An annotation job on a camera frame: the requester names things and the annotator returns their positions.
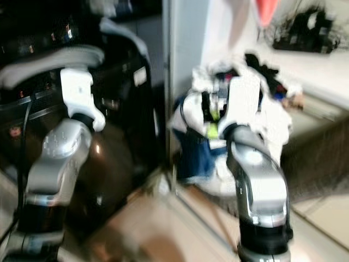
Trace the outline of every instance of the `red object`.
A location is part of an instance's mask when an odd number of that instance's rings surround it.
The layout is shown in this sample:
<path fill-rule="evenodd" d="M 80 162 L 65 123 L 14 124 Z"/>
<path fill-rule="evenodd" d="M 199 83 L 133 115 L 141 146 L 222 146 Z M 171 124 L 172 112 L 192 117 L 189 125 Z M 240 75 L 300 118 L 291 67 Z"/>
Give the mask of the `red object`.
<path fill-rule="evenodd" d="M 254 0 L 256 1 L 260 25 L 266 27 L 270 24 L 279 0 Z"/>

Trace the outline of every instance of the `yellow-green tag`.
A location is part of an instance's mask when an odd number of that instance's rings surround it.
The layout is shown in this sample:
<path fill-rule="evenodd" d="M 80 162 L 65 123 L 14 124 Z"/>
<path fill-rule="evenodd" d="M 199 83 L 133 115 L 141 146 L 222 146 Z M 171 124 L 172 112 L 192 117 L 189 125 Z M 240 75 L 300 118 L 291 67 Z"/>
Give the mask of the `yellow-green tag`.
<path fill-rule="evenodd" d="M 214 121 L 217 121 L 220 118 L 220 115 L 219 115 L 218 111 L 212 111 L 211 115 L 212 115 Z"/>
<path fill-rule="evenodd" d="M 208 130 L 207 130 L 207 137 L 209 139 L 217 139 L 218 138 L 217 124 L 214 124 L 214 123 L 209 124 Z"/>

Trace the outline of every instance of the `blue jeans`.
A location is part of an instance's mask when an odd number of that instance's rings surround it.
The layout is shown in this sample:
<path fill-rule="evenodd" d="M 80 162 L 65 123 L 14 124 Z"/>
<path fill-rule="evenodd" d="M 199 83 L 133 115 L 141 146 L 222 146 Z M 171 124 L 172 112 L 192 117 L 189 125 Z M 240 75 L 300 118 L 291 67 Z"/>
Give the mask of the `blue jeans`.
<path fill-rule="evenodd" d="M 198 142 L 185 133 L 172 130 L 182 147 L 182 157 L 178 164 L 178 179 L 184 183 L 199 183 L 208 180 L 215 168 L 218 156 L 226 154 L 226 147 L 209 147 L 209 140 Z"/>

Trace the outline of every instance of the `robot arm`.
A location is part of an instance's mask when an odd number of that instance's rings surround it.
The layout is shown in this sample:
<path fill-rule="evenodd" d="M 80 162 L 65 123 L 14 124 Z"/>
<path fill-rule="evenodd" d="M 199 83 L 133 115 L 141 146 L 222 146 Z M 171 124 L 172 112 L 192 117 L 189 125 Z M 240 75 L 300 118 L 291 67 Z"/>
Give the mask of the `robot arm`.
<path fill-rule="evenodd" d="M 262 140 L 248 126 L 226 132 L 227 166 L 236 178 L 242 261 L 290 261 L 287 185 Z"/>
<path fill-rule="evenodd" d="M 6 262 L 57 260 L 65 212 L 80 167 L 88 157 L 91 132 L 105 125 L 103 114 L 93 103 L 89 72 L 63 69 L 61 83 L 71 118 L 45 137 L 42 154 L 29 172 L 24 207 L 6 246 Z"/>

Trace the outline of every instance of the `white countertop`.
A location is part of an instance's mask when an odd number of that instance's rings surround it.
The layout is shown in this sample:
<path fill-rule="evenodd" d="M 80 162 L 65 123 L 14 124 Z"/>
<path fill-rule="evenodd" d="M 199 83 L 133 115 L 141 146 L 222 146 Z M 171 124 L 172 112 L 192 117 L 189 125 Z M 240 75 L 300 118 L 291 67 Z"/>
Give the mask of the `white countertop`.
<path fill-rule="evenodd" d="M 274 50 L 258 43 L 255 51 L 261 64 L 280 69 L 280 74 L 300 81 L 305 93 L 349 109 L 349 52 L 330 55 Z"/>

